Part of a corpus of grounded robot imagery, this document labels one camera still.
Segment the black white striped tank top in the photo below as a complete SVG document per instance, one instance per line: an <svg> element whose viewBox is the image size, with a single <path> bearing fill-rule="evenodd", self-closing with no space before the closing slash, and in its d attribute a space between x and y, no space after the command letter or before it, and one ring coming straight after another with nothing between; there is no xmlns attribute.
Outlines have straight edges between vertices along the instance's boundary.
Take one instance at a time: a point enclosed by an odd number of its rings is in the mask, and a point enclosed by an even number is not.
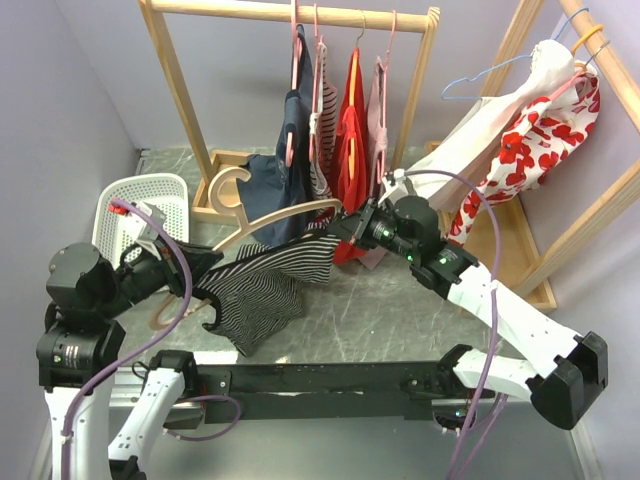
<svg viewBox="0 0 640 480"><path fill-rule="evenodd" d="M215 319L202 328L228 339L245 357L303 312L301 283L329 282L334 252L340 240L324 230L278 247L246 244L236 260L204 274L193 296L208 300Z"/></svg>

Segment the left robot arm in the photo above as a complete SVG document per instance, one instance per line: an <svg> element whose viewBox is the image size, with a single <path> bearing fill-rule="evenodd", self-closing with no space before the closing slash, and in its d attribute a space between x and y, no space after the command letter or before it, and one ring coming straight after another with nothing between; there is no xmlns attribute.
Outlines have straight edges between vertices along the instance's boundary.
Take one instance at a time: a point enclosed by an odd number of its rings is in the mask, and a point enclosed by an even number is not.
<svg viewBox="0 0 640 480"><path fill-rule="evenodd" d="M154 256L113 267L89 243L54 255L46 289L52 301L36 357L52 431L55 479L144 479L155 441L176 401L200 388L190 352L162 350L149 364L141 395L120 432L109 435L109 403L115 384L104 374L118 358L125 331L117 316L168 287L184 292L183 272L195 273L201 249L178 245L180 264L167 245Z"/></svg>

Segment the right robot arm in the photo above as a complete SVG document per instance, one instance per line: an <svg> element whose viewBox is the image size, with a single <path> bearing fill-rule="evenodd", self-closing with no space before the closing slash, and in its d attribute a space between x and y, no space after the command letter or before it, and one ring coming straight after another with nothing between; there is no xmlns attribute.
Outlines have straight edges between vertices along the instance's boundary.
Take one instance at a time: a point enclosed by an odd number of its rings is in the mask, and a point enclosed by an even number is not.
<svg viewBox="0 0 640 480"><path fill-rule="evenodd" d="M608 384L608 346L594 332L581 335L546 316L491 276L462 247L445 240L426 199L396 203L368 200L358 211L340 212L328 230L359 249L381 247L409 263L412 276L492 328L522 354L499 357L467 346L438 374L440 391L462 397L483 385L528 400L549 423L573 429Z"/></svg>

